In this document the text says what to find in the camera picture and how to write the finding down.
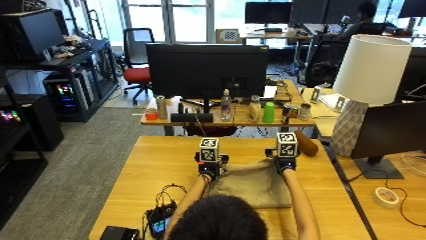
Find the office chair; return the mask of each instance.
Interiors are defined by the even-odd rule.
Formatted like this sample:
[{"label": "office chair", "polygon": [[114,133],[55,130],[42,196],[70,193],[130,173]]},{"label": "office chair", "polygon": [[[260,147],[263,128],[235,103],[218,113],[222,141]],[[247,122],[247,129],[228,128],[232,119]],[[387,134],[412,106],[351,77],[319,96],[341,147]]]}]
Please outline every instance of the office chair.
[{"label": "office chair", "polygon": [[355,34],[381,35],[385,29],[385,23],[361,23]]},{"label": "office chair", "polygon": [[146,43],[152,43],[154,37],[150,28],[127,28],[123,29],[123,62],[126,69],[123,70],[123,79],[127,84],[136,84],[136,86],[126,87],[123,94],[127,94],[128,89],[138,91],[132,96],[132,105],[136,105],[135,98],[150,87],[148,67],[135,68],[134,66],[146,65]]},{"label": "office chair", "polygon": [[304,86],[327,83],[331,87],[343,61],[348,42],[320,41],[304,68]]}]

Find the phone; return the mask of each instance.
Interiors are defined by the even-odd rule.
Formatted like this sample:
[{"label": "phone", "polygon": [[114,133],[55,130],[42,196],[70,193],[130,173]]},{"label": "phone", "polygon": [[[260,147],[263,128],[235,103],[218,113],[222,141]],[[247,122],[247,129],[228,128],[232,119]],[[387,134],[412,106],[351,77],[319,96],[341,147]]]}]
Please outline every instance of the phone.
[{"label": "phone", "polygon": [[154,209],[146,211],[150,236],[154,239],[162,239],[164,228],[167,227],[175,207],[175,203],[171,202],[167,205],[155,207]]}]

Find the hand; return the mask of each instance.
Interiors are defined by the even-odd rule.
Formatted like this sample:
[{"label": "hand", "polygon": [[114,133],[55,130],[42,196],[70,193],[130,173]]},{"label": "hand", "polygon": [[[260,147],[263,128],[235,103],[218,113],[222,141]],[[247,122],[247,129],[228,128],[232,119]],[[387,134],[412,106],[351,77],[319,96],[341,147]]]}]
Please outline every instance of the hand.
[{"label": "hand", "polygon": [[219,167],[216,162],[198,162],[198,173],[207,175],[214,181],[219,175]]},{"label": "hand", "polygon": [[274,163],[276,168],[276,173],[280,175],[284,169],[291,169],[295,171],[295,157],[274,157]]}]

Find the office desk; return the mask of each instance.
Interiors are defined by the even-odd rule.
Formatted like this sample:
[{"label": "office desk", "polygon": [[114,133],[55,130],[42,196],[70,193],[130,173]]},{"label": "office desk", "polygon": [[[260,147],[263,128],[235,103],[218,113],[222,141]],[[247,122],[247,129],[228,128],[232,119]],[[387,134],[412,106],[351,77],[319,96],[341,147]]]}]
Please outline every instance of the office desk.
[{"label": "office desk", "polygon": [[[426,175],[420,174],[409,168],[409,166],[400,159],[401,154],[392,154],[385,156],[393,166],[400,171],[404,179],[388,180],[388,187],[401,188],[408,194],[408,198],[403,204],[403,213],[405,217],[417,224],[426,224]],[[407,162],[419,170],[426,172],[426,162],[420,159],[407,158]],[[338,163],[347,178],[359,174],[359,169],[353,161],[348,158],[338,157]],[[399,197],[399,205],[395,208],[387,209],[380,207],[372,199],[372,191],[377,187],[384,187],[383,179],[365,179],[359,177],[349,183],[353,194],[357,198],[361,210],[365,214],[368,223],[376,239],[424,239],[426,228],[411,225],[399,214],[399,205],[403,198],[400,190],[392,190]]]},{"label": "office desk", "polygon": [[[310,116],[315,122],[318,133],[323,139],[331,139],[332,128],[339,113],[327,107],[319,100],[316,103],[310,102],[312,88],[304,88],[302,98],[306,103],[310,103]],[[335,91],[331,88],[322,88],[322,94],[334,94]]]},{"label": "office desk", "polygon": [[255,33],[239,33],[239,38],[242,39],[242,44],[246,44],[247,39],[292,39],[295,40],[295,52],[294,52],[294,62],[299,60],[300,56],[300,45],[302,41],[308,40],[311,38],[310,35],[295,35],[295,31],[303,31],[303,29],[287,28],[283,32],[266,32],[258,31]]},{"label": "office desk", "polygon": [[[298,89],[295,88],[291,80],[284,80],[284,83],[287,85],[287,92],[291,94],[291,104],[300,105],[303,103],[303,99],[298,93]],[[156,120],[146,120],[144,114],[140,118],[140,124],[142,125],[156,125],[163,126],[163,131],[166,136],[172,136],[172,126],[182,126],[180,122],[170,122],[170,113],[176,113],[178,109],[178,103],[179,103],[179,97],[172,97],[171,99],[166,100],[166,106],[167,106],[167,118],[166,119],[156,119]],[[195,107],[194,105],[183,103],[183,108],[187,108],[188,112],[191,111],[191,108]],[[156,108],[155,99],[152,98],[147,104],[147,108]],[[247,119],[247,113],[248,113],[248,105],[246,104],[238,104],[232,103],[231,105],[231,114],[232,118],[230,121],[223,122],[220,120],[220,109],[219,107],[214,107],[210,109],[210,112],[212,113],[212,123],[204,123],[203,126],[260,126],[260,127],[312,127],[314,121],[312,119],[307,119],[306,121],[299,120],[296,118],[288,119],[288,124],[282,123],[282,108],[275,108],[275,114],[274,114],[274,122],[272,123],[262,123],[262,121],[258,121],[256,123],[251,123]]]},{"label": "office desk", "polygon": [[[190,188],[198,172],[194,153],[200,138],[138,138],[117,182],[93,225],[89,240],[98,240],[107,225],[142,227],[142,215],[155,205],[155,195],[167,184]],[[219,138],[220,152],[228,155],[228,164],[248,164],[264,158],[263,150],[275,139]],[[296,158],[300,184],[310,198],[322,239],[368,239],[368,234],[349,202],[323,148],[315,157]],[[167,190],[179,202],[183,192]],[[291,208],[258,209],[268,229],[268,239],[296,239]]]}]

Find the cloth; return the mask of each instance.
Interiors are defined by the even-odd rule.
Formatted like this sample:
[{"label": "cloth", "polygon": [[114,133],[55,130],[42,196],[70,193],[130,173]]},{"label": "cloth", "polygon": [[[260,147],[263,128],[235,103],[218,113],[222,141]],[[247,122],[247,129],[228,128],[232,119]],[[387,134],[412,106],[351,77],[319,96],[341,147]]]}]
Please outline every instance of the cloth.
[{"label": "cloth", "polygon": [[247,165],[226,164],[206,194],[239,197],[252,208],[291,207],[290,192],[270,159]]}]

